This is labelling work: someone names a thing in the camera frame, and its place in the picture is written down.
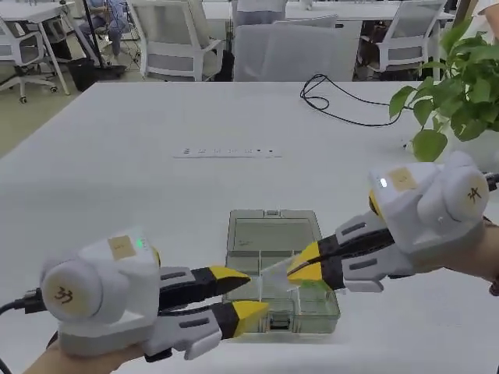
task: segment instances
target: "white office chair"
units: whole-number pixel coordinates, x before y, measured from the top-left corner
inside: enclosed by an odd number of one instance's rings
[[[257,10],[257,0],[232,0],[232,24],[235,32],[237,33],[238,26],[271,24],[286,18],[286,4],[288,0],[266,0],[266,2],[273,3],[272,5],[275,9],[273,12]],[[255,10],[248,12],[242,11],[241,8]]]
[[[258,82],[271,30],[275,25],[244,25],[234,40],[234,81]]]
[[[220,72],[223,44],[210,39],[200,0],[129,0],[128,4],[140,35],[143,76],[151,72],[200,82]]]
[[[332,16],[324,16],[324,17],[317,17],[317,18],[286,19],[286,20],[282,20],[282,21],[275,21],[274,24],[329,27],[331,29],[334,29],[334,26],[336,26],[337,20],[338,20],[338,15],[334,14]]]
[[[335,79],[337,30],[330,27],[272,25],[261,82],[306,82],[316,74]]]
[[[0,83],[0,91],[19,84],[21,103],[27,102],[26,83],[49,86],[52,92],[57,91],[57,86],[47,81],[44,76],[29,76],[22,69],[43,60],[44,43],[41,34],[35,31],[20,36],[15,23],[7,24],[0,17],[0,62],[8,63],[16,68],[16,74],[13,77]]]
[[[373,72],[418,68],[428,62],[428,40],[445,0],[408,0],[401,3],[383,41],[376,43],[378,61],[367,67]],[[369,37],[361,37],[370,43]]]

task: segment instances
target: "black trash bin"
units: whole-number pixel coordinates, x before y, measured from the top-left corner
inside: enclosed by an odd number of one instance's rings
[[[88,87],[97,82],[94,61],[91,58],[78,58],[68,62],[68,69],[76,89],[79,92],[85,91]]]

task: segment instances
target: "white table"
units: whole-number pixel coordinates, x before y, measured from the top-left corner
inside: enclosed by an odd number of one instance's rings
[[[353,69],[359,46],[360,31],[364,21],[393,20],[400,2],[314,2],[312,10],[303,10],[298,2],[288,2],[286,5],[287,19],[304,19],[322,16],[338,15],[337,30],[342,37],[338,50],[341,54],[335,56],[335,64]],[[221,20],[232,18],[232,4],[230,2],[204,2],[204,11],[207,19]],[[454,19],[450,13],[443,12],[439,20]],[[435,23],[430,38],[430,55],[435,61],[440,61],[441,52],[439,42],[441,39],[441,25]],[[440,80],[440,70],[434,69],[435,80]]]
[[[57,62],[57,58],[54,55],[54,51],[50,45],[45,28],[43,27],[43,22],[59,16],[65,16],[68,22],[72,25],[73,29],[77,33],[80,40],[83,41],[83,45],[86,50],[89,51],[90,56],[95,60],[94,52],[92,48],[88,45],[87,41],[80,32],[80,29],[75,23],[74,18],[71,17],[69,7],[74,3],[68,2],[66,5],[60,5],[58,2],[41,2],[36,5],[30,5],[26,2],[0,2],[0,16],[6,22],[30,22],[36,23],[40,29],[41,35],[44,39],[45,47],[47,48],[48,54],[54,64],[55,72],[61,81],[62,89],[66,95],[69,95],[68,87],[65,83],[64,77],[62,76],[61,68]]]
[[[388,101],[401,83],[341,83]],[[0,160],[0,301],[36,287],[49,253],[141,224],[165,265],[223,264],[230,210],[315,210],[323,235],[368,208],[367,171],[411,161],[410,113],[366,129],[313,111],[299,83],[97,83]],[[336,115],[388,120],[332,86]],[[109,97],[120,111],[102,117]],[[183,147],[266,147],[275,159],[176,160]],[[499,218],[498,197],[487,214]],[[322,344],[225,343],[121,374],[495,373],[497,299],[481,280],[441,270],[386,280],[381,294],[339,295],[342,317]],[[0,318],[0,356],[21,372],[55,328],[47,314]]]

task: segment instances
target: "hand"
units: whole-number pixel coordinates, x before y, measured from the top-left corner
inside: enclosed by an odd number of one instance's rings
[[[109,374],[122,364],[143,356],[139,346],[106,355],[81,358],[68,356],[53,343],[24,374]]]
[[[499,227],[487,221],[483,225],[483,239],[475,247],[421,263],[418,272],[428,273],[445,267],[491,282],[490,293],[499,295]]]

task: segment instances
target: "plastic storage box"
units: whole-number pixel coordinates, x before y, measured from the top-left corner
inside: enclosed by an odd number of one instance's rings
[[[229,292],[224,300],[260,300],[270,305],[268,314],[248,332],[332,333],[340,317],[334,292],[318,287],[286,289],[268,276],[269,268],[320,239],[315,213],[234,210],[230,221],[226,266],[252,280]]]

